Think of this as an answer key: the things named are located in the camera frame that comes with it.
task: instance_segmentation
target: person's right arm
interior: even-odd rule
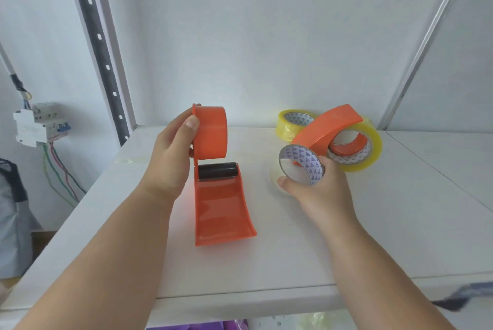
[[[323,178],[313,186],[280,177],[327,240],[332,270],[360,330],[455,328],[397,263],[366,232],[353,208],[345,174],[326,157]]]

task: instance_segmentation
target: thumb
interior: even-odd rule
[[[303,190],[305,190],[307,187],[307,185],[300,184],[299,182],[296,182],[286,176],[278,178],[278,185],[288,194],[293,195],[295,198],[298,198],[301,192],[303,192]]]
[[[189,116],[176,132],[175,138],[173,138],[169,148],[172,150],[183,151],[188,154],[188,149],[198,130],[199,119],[195,115]]]

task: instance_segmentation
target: yellow tape roll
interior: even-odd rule
[[[294,137],[317,116],[302,110],[285,110],[279,112],[276,134],[291,143]]]
[[[369,118],[363,117],[363,121],[350,125],[344,130],[357,131],[366,138],[365,146],[357,153],[349,156],[337,155],[327,150],[327,156],[336,161],[345,172],[357,172],[368,168],[378,160],[382,153],[382,139],[377,129],[373,126]]]

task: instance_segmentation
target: circuit breaker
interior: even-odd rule
[[[69,133],[71,126],[61,115],[59,104],[33,104],[30,109],[14,113],[17,123],[17,142],[36,147],[38,143],[50,143]]]

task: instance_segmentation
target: person's left hand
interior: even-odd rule
[[[189,108],[171,121],[157,136],[151,160],[139,187],[175,201],[182,193],[190,171],[190,148],[199,130],[199,119]]]

